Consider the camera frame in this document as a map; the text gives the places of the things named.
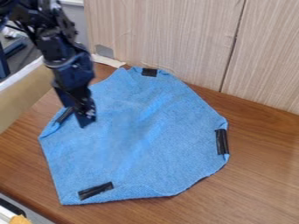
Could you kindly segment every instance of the black tape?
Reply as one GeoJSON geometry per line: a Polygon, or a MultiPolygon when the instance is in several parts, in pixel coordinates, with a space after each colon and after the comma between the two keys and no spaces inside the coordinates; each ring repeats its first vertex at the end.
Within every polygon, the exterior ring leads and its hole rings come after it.
{"type": "Polygon", "coordinates": [[[106,184],[94,186],[94,187],[88,188],[86,190],[80,191],[80,192],[78,192],[78,194],[79,194],[80,200],[85,200],[90,197],[93,197],[96,194],[103,193],[108,190],[112,190],[113,188],[114,188],[114,186],[113,186],[112,182],[107,182],[106,184]]]}
{"type": "Polygon", "coordinates": [[[219,155],[229,154],[225,129],[216,129],[217,152],[219,155]]]}
{"type": "Polygon", "coordinates": [[[73,108],[67,108],[66,111],[59,118],[57,118],[55,122],[59,124],[63,123],[72,113],[73,108]]]}
{"type": "Polygon", "coordinates": [[[156,77],[157,70],[153,68],[144,68],[142,75],[144,76],[150,76],[150,77],[156,77]]]}

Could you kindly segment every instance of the microfiber cloth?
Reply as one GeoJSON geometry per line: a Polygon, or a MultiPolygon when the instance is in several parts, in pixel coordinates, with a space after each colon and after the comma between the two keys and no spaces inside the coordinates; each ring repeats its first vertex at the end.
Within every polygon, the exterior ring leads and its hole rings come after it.
{"type": "Polygon", "coordinates": [[[45,127],[38,140],[61,204],[176,195],[226,164],[215,134],[226,119],[175,76],[148,74],[119,68],[91,86],[97,121],[86,128],[74,115],[55,122],[65,108],[45,127]],[[96,193],[82,199],[86,190],[96,193]]]}

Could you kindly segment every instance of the wood grain panel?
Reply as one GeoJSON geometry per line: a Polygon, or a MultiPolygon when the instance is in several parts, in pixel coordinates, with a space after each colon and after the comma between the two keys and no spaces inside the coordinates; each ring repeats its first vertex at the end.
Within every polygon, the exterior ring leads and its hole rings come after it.
{"type": "MultiPolygon", "coordinates": [[[[97,80],[115,69],[97,66],[97,80]]],[[[299,116],[191,85],[229,122],[231,157],[175,197],[61,206],[38,135],[61,107],[46,94],[0,136],[0,192],[55,223],[297,224],[299,116]]]]}
{"type": "Polygon", "coordinates": [[[51,88],[52,72],[40,66],[0,91],[0,134],[51,88]]]}
{"type": "Polygon", "coordinates": [[[247,1],[223,92],[299,114],[299,1],[247,1]]]}
{"type": "Polygon", "coordinates": [[[244,0],[87,0],[90,49],[219,90],[244,0]]]}

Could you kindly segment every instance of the black tape strip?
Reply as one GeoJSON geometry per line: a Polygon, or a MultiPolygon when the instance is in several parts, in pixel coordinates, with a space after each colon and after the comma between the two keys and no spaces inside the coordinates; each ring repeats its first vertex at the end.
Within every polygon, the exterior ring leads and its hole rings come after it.
{"type": "Polygon", "coordinates": [[[73,108],[67,108],[66,111],[59,118],[57,118],[55,122],[59,124],[63,123],[72,113],[73,108]]]}
{"type": "Polygon", "coordinates": [[[144,68],[142,75],[144,76],[150,76],[150,77],[156,77],[157,70],[153,68],[144,68]]]}
{"type": "Polygon", "coordinates": [[[12,205],[10,202],[4,200],[4,199],[0,199],[0,206],[5,207],[7,210],[10,210],[12,213],[16,214],[16,215],[23,215],[26,218],[26,213],[18,208],[17,206],[12,205]]]}
{"type": "Polygon", "coordinates": [[[103,193],[108,190],[112,190],[113,188],[114,188],[114,186],[113,186],[112,182],[107,182],[106,184],[94,186],[94,187],[88,188],[86,190],[80,191],[80,192],[78,192],[78,194],[79,194],[80,200],[85,200],[90,197],[93,197],[96,194],[103,193]]]}
{"type": "Polygon", "coordinates": [[[216,129],[217,152],[219,155],[229,154],[225,129],[216,129]]]}

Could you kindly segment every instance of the wall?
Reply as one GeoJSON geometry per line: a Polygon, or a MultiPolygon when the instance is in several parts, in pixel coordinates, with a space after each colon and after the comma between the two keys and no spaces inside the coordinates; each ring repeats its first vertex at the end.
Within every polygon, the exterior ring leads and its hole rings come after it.
{"type": "Polygon", "coordinates": [[[247,1],[223,92],[299,114],[299,1],[247,1]]]}
{"type": "Polygon", "coordinates": [[[299,114],[299,1],[88,0],[89,48],[299,114]]]}
{"type": "Polygon", "coordinates": [[[79,31],[77,41],[88,46],[87,20],[84,14],[83,3],[62,1],[62,6],[67,16],[76,24],[76,29],[79,31]]]}
{"type": "Polygon", "coordinates": [[[243,0],[88,0],[90,50],[219,90],[243,0]]]}

